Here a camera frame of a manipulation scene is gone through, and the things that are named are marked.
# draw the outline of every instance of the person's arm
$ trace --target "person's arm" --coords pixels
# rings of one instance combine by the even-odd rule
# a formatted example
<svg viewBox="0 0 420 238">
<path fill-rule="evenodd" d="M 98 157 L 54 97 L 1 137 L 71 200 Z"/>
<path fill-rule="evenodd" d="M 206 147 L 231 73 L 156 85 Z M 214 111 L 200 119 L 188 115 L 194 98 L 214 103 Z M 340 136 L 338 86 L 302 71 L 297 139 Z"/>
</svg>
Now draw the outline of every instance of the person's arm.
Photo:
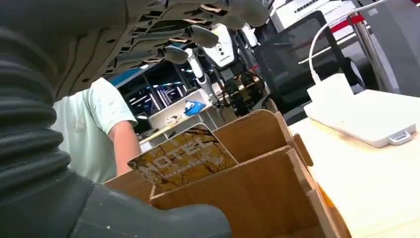
<svg viewBox="0 0 420 238">
<path fill-rule="evenodd" d="M 103 78 L 92 83 L 88 99 L 92 117 L 114 146 L 117 176 L 130 171 L 127 162 L 140 154 L 133 126 L 136 119 L 119 91 Z"/>
<path fill-rule="evenodd" d="M 130 171 L 127 162 L 140 154 L 140 146 L 134 133 L 133 125 L 129 121 L 121 121 L 114 125 L 108 133 L 114 143 L 117 176 Z"/>
</svg>

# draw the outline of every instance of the white cable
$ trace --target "white cable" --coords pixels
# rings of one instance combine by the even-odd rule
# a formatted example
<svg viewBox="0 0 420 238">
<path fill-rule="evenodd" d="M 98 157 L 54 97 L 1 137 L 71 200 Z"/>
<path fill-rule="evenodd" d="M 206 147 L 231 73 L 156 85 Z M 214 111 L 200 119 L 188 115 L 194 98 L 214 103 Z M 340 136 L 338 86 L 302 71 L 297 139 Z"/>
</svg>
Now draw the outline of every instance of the white cable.
<svg viewBox="0 0 420 238">
<path fill-rule="evenodd" d="M 312 41 L 311 48 L 309 49 L 309 57 L 308 57 L 308 59 L 309 59 L 309 69 L 311 70 L 312 78 L 314 79 L 315 83 L 321 83 L 321 79 L 319 78 L 318 74 L 314 70 L 314 65 L 312 64 L 312 54 L 314 52 L 315 43 L 316 43 L 318 37 L 321 35 L 321 33 L 325 30 L 325 28 L 327 28 L 334 21 L 340 20 L 341 18 L 346 17 L 346 16 L 348 16 L 350 14 L 353 14 L 355 12 L 358 12 L 358 11 L 361 11 L 361 10 L 365 10 L 365 9 L 368 9 L 368 8 L 371 8 L 371 7 L 376 6 L 376 5 L 380 4 L 380 3 L 383 3 L 385 1 L 388 1 L 388 0 L 376 1 L 376 2 L 371 3 L 369 5 L 362 6 L 362 7 L 356 8 L 356 9 L 353 9 L 353 10 L 351 10 L 351 11 L 349 11 L 349 12 L 347 12 L 345 14 L 342 14 L 341 16 L 335 18 L 334 20 L 329 21 L 327 24 L 325 24 L 325 25 L 323 25 L 321 27 L 321 29 L 316 33 L 316 35 L 314 37 L 314 40 Z"/>
</svg>

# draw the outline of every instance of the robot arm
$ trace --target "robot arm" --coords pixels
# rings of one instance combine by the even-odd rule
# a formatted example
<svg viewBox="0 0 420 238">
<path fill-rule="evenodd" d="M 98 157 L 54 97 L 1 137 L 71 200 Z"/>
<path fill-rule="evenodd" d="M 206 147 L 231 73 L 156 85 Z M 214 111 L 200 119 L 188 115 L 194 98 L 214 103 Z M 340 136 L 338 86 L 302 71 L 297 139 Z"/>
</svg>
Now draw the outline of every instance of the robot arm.
<svg viewBox="0 0 420 238">
<path fill-rule="evenodd" d="M 217 9 L 206 9 L 210 5 Z M 165 38 L 144 49 L 157 50 L 156 55 L 134 56 L 139 53 L 137 44 L 147 44 L 152 33 L 243 20 L 261 25 L 267 16 L 267 9 L 257 0 L 230 0 L 229 4 L 221 0 L 3 1 L 0 213 L 7 214 L 7 219 L 0 233 L 43 238 L 105 238 L 122 233 L 229 237 L 228 223 L 218 209 L 191 206 L 160 211 L 70 171 L 69 155 L 58 149 L 62 135 L 49 129 L 56 118 L 52 105 L 88 88 L 96 78 L 115 73 L 120 60 L 138 59 L 140 64 L 148 57 L 168 58 L 173 41 Z M 201 224 L 208 223 L 209 229 L 195 226 L 194 221 L 201 218 L 207 219 Z M 157 229 L 161 222 L 165 229 Z"/>
</svg>

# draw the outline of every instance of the black office chair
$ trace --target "black office chair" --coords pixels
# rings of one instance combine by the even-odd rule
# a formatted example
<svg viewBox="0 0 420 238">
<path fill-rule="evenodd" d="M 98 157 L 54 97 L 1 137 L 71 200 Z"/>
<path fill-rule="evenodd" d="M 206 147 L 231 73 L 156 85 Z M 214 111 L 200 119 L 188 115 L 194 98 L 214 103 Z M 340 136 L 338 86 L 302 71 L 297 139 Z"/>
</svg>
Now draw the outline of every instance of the black office chair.
<svg viewBox="0 0 420 238">
<path fill-rule="evenodd" d="M 281 31 L 256 49 L 256 58 L 270 97 L 288 124 L 306 117 L 303 106 L 310 102 L 307 89 L 315 83 L 309 69 L 308 55 L 317 31 L 326 24 L 321 11 L 315 11 Z M 321 80 L 342 72 L 351 86 L 363 81 L 354 73 L 351 60 L 343 53 L 329 28 L 319 37 L 313 63 Z"/>
</svg>

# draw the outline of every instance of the wooden table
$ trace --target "wooden table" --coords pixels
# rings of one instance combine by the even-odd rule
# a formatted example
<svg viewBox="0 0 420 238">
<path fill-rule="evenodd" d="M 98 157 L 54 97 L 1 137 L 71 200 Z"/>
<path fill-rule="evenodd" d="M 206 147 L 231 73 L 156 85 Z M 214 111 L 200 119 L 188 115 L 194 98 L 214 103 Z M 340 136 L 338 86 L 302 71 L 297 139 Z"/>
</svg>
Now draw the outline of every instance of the wooden table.
<svg viewBox="0 0 420 238">
<path fill-rule="evenodd" d="M 397 95 L 389 109 L 393 106 L 412 108 L 420 122 L 419 98 Z M 418 132 L 404 145 L 377 149 L 311 119 L 289 129 L 301 135 L 314 161 L 314 178 L 354 238 L 420 237 Z"/>
</svg>

